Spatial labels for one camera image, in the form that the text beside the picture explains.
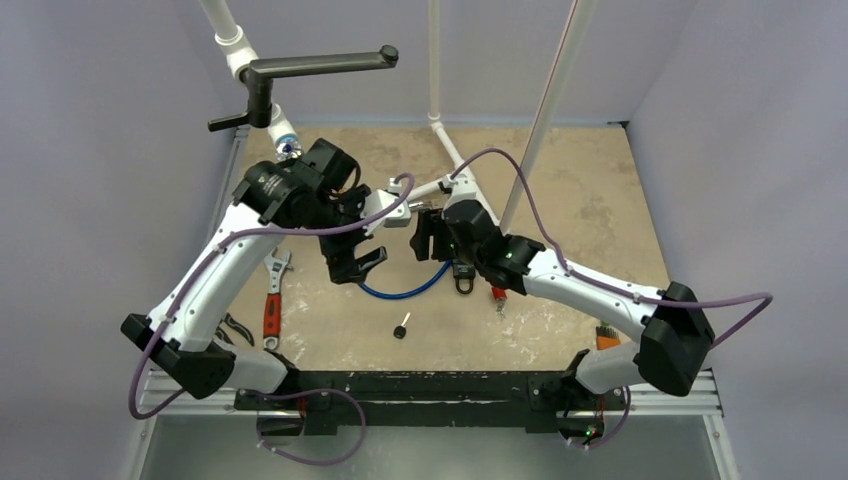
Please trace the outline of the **blue cable lock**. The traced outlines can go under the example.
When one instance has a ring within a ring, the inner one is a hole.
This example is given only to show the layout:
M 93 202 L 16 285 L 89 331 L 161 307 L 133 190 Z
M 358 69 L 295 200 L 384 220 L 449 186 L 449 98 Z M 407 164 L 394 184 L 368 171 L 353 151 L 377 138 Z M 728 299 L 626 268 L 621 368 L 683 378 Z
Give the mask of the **blue cable lock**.
M 442 264 L 439 270 L 427 281 L 425 281 L 422 285 L 415 287 L 413 289 L 404 291 L 404 292 L 396 292 L 396 293 L 388 293 L 376 290 L 365 283 L 361 283 L 358 287 L 365 292 L 367 295 L 372 296 L 374 298 L 380 300 L 388 300 L 388 301 L 400 301 L 413 298 L 418 296 L 430 288 L 432 288 L 451 268 L 453 262 L 446 261 Z

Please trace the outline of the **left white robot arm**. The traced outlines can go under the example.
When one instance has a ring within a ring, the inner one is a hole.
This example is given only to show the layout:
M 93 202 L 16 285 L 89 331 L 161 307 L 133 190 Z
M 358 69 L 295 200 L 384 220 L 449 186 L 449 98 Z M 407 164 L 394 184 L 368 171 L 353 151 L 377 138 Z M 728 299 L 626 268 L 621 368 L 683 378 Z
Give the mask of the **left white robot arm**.
M 406 215 L 408 188 L 344 190 L 357 161 L 319 139 L 297 159 L 261 161 L 237 185 L 207 246 L 168 296 L 147 314 L 131 313 L 121 332 L 180 389 L 204 399 L 223 387 L 259 391 L 272 408 L 297 399 L 298 382 L 278 354 L 220 345 L 215 339 L 230 305 L 265 258 L 290 236 L 316 236 L 335 284 L 359 283 L 386 258 L 379 247 L 355 247 L 391 214 Z

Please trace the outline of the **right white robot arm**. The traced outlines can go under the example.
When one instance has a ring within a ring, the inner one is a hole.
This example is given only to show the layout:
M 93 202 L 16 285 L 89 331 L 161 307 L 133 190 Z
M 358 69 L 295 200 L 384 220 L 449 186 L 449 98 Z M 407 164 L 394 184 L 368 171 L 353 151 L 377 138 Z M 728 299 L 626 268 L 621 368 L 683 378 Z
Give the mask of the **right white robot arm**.
M 561 392 L 576 407 L 641 383 L 685 397 L 714 344 L 715 333 L 689 287 L 631 284 L 560 260 L 552 247 L 503 233 L 476 200 L 420 212 L 410 246 L 419 261 L 471 265 L 496 288 L 555 301 L 629 337 L 626 344 L 572 361 Z

